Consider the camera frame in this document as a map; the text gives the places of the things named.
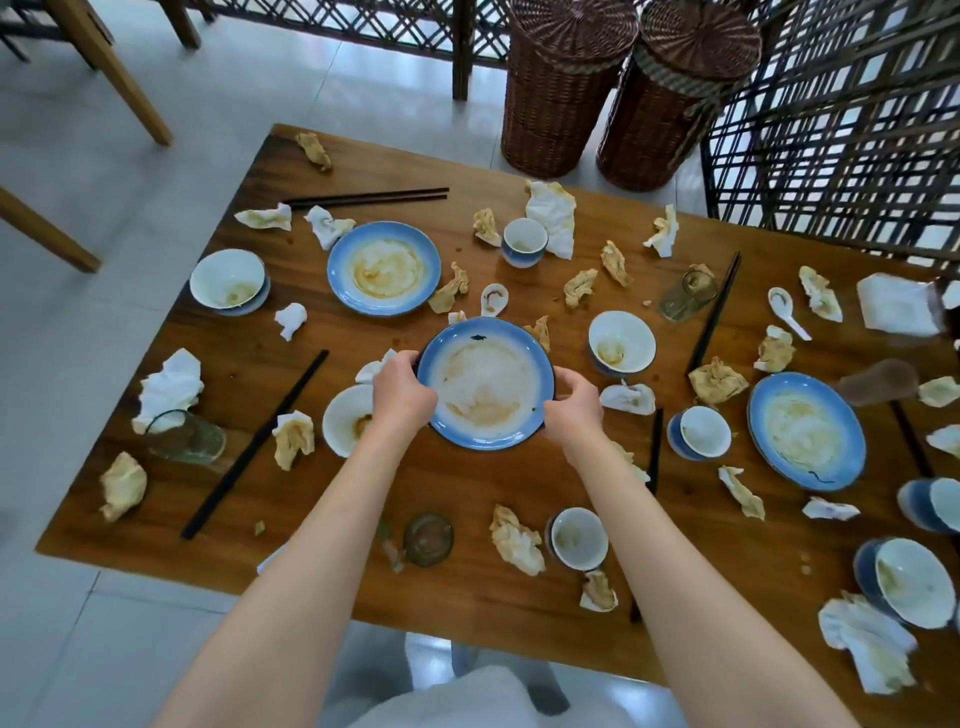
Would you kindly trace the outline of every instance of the wicker basket lid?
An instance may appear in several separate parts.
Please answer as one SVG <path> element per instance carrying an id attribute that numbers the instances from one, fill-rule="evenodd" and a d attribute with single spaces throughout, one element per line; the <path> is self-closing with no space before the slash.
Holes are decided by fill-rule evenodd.
<path id="1" fill-rule="evenodd" d="M 639 31 L 630 0 L 514 0 L 510 15 L 548 61 L 562 63 L 622 59 Z"/>
<path id="2" fill-rule="evenodd" d="M 640 14 L 640 38 L 675 71 L 710 81 L 746 78 L 760 60 L 760 33 L 729 5 L 652 0 Z"/>

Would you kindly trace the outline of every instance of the dirty plate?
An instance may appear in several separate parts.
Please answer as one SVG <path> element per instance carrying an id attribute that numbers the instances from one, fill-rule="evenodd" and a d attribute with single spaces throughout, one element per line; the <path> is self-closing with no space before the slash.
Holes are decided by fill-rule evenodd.
<path id="1" fill-rule="evenodd" d="M 863 472 L 867 443 L 840 395 L 812 376 L 785 372 L 762 379 L 747 405 L 747 424 L 770 467 L 811 491 L 839 491 Z"/>
<path id="2" fill-rule="evenodd" d="M 334 295 L 369 316 L 396 316 L 426 301 L 440 283 L 440 254 L 422 231 L 403 223 L 361 225 L 330 252 Z"/>
<path id="3" fill-rule="evenodd" d="M 439 400 L 430 424 L 455 445 L 494 450 L 517 445 L 543 425 L 555 392 L 553 367 L 524 329 L 475 318 L 437 334 L 417 366 Z"/>

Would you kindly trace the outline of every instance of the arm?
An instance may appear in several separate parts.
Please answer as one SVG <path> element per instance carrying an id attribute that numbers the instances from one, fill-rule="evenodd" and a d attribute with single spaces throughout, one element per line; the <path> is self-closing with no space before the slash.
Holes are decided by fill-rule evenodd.
<path id="1" fill-rule="evenodd" d="M 690 725 L 856 728 L 824 679 L 637 484 L 603 433 L 596 387 L 556 372 L 573 393 L 544 403 L 547 435 L 584 481 Z"/>
<path id="2" fill-rule="evenodd" d="M 313 728 L 396 467 L 437 395 L 400 352 L 373 380 L 373 419 L 279 554 L 167 697 L 154 728 Z"/>

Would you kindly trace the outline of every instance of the spoon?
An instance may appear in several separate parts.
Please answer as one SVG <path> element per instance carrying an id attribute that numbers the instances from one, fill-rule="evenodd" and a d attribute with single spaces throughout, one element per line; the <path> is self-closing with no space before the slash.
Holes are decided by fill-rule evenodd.
<path id="1" fill-rule="evenodd" d="M 793 297 L 789 293 L 782 288 L 771 288 L 767 291 L 767 301 L 777 318 L 796 331 L 804 341 L 811 341 L 810 334 L 793 318 Z"/>

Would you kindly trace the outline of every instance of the person's left arm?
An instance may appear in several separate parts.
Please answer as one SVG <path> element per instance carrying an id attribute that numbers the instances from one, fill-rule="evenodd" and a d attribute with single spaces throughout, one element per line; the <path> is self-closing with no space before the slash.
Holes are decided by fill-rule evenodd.
<path id="1" fill-rule="evenodd" d="M 320 501 L 244 592 L 153 728 L 312 728 L 396 468 L 436 408 L 400 352 L 373 381 L 373 419 Z"/>

